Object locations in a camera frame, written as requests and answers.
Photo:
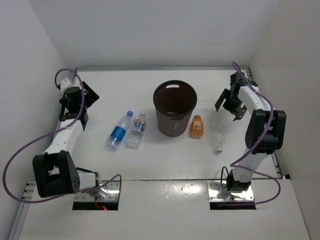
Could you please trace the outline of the clear bottle without label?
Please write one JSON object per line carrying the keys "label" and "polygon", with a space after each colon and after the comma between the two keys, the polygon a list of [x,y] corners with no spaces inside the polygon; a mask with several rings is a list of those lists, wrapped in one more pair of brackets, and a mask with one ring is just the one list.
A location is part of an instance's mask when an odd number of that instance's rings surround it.
{"label": "clear bottle without label", "polygon": [[209,119],[209,141],[215,155],[223,153],[225,145],[225,131],[224,119],[220,112],[214,112]]}

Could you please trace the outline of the blue label water bottle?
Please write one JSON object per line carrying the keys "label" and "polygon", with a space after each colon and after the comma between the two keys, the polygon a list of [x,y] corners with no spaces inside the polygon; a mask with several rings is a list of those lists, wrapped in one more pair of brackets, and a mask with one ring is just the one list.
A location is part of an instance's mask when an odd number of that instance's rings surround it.
{"label": "blue label water bottle", "polygon": [[129,110],[119,119],[107,140],[106,147],[108,150],[115,152],[118,149],[131,125],[133,114],[134,113]]}

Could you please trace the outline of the small orange bottle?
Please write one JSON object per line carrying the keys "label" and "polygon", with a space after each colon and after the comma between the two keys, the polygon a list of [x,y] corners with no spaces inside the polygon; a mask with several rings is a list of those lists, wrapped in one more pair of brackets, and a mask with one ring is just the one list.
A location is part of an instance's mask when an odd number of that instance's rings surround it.
{"label": "small orange bottle", "polygon": [[195,115],[190,125],[190,137],[199,139],[204,135],[204,123],[200,115]]}

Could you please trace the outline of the orange label clear bottle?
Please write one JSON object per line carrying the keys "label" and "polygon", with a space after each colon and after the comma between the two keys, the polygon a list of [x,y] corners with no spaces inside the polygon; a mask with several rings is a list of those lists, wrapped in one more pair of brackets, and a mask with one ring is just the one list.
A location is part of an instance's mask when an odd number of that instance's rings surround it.
{"label": "orange label clear bottle", "polygon": [[141,146],[143,134],[146,128],[147,119],[146,113],[140,112],[137,117],[134,118],[132,126],[125,142],[125,146],[129,149],[137,150]]}

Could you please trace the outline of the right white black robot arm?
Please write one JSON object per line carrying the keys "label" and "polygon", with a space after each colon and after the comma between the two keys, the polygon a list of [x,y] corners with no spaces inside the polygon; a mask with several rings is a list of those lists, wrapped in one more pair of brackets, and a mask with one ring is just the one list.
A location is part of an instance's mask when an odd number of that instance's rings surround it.
{"label": "right white black robot arm", "polygon": [[244,138],[246,149],[243,156],[230,165],[232,169],[225,184],[228,191],[246,191],[262,161],[282,147],[287,115],[262,96],[255,82],[238,72],[230,76],[230,88],[223,90],[214,106],[217,110],[223,107],[236,121],[246,112],[250,113]]}

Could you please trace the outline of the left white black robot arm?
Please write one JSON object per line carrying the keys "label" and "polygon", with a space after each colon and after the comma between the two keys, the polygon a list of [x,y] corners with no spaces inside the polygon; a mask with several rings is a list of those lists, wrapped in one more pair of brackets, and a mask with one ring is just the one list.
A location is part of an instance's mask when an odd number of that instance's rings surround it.
{"label": "left white black robot arm", "polygon": [[42,198],[76,194],[98,186],[98,173],[76,168],[72,152],[85,130],[87,109],[99,96],[86,84],[83,88],[64,81],[60,84],[63,96],[58,132],[43,154],[32,160],[38,194]]}

